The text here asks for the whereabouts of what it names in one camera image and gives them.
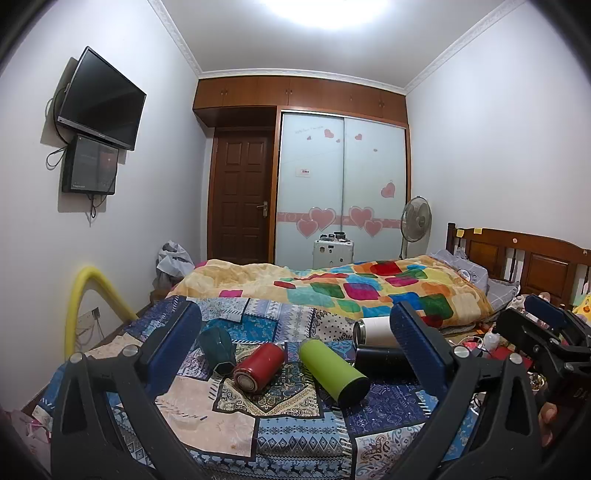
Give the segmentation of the person's right hand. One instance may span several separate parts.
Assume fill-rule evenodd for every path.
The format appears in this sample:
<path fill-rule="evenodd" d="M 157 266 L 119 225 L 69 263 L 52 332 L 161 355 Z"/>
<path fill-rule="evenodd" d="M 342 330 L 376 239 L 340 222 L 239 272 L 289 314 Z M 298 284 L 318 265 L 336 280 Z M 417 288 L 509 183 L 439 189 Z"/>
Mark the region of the person's right hand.
<path fill-rule="evenodd" d="M 538 423 L 543 448 L 549 446 L 554 439 L 557 418 L 558 407 L 554 403 L 546 402 L 538 414 Z"/>

